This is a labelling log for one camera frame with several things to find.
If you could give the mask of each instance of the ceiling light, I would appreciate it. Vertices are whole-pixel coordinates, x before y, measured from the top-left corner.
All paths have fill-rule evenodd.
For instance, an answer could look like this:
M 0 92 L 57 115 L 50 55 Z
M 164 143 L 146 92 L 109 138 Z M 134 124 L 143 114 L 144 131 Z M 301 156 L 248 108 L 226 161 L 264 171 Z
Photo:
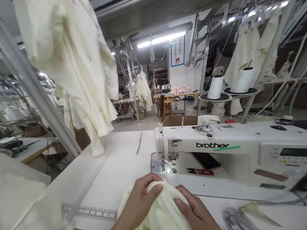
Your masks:
M 232 22 L 232 21 L 234 21 L 235 19 L 236 19 L 235 17 L 231 17 L 231 18 L 228 19 L 228 22 Z
M 256 14 L 256 11 L 251 11 L 251 12 L 248 13 L 247 16 L 250 17 L 250 16 L 253 16 L 253 15 L 255 15 L 255 14 Z
M 289 3 L 289 1 L 282 2 L 280 7 L 284 7 L 284 6 L 288 5 L 288 3 Z
M 146 46 L 150 46 L 150 42 L 143 42 L 141 44 L 138 44 L 138 48 L 143 48 L 143 47 L 146 47 Z
M 161 37 L 161 38 L 156 38 L 152 41 L 152 44 L 154 45 L 154 44 L 157 44 L 157 43 L 160 43 L 160 42 L 166 42 L 166 41 L 178 38 L 178 37 L 182 37 L 185 34 L 186 34 L 186 31 L 176 33 L 176 34 L 172 34 L 172 35 L 168 35 L 168 36 Z

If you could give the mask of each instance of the poster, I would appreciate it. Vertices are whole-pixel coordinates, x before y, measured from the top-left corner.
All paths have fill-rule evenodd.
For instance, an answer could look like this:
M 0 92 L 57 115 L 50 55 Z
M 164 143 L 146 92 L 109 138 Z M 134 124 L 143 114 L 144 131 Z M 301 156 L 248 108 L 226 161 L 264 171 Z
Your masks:
M 172 39 L 170 62 L 171 67 L 185 64 L 185 35 Z

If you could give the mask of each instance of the smartphone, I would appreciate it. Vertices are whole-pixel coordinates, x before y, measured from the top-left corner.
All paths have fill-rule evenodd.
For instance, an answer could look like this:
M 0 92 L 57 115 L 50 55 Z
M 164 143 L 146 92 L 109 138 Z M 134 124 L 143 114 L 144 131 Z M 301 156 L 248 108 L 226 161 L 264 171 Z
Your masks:
M 221 164 L 209 153 L 192 152 L 192 155 L 204 169 L 213 170 L 221 167 Z

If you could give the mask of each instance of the white sewing machine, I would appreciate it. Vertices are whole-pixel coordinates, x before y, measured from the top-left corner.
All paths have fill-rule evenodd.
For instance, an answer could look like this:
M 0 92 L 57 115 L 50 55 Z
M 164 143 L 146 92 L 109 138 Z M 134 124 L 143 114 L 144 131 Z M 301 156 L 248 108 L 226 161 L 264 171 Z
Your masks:
M 158 174 L 183 172 L 183 155 L 191 152 L 211 153 L 235 180 L 253 187 L 288 191 L 307 172 L 307 130 L 293 125 L 160 126 L 154 138 L 152 172 Z

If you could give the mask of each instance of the workshop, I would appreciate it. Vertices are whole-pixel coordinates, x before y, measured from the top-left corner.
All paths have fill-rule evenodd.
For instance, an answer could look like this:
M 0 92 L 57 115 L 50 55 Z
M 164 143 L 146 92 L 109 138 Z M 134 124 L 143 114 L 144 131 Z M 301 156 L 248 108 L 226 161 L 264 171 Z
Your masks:
M 1 0 L 0 229 L 306 230 L 307 0 Z

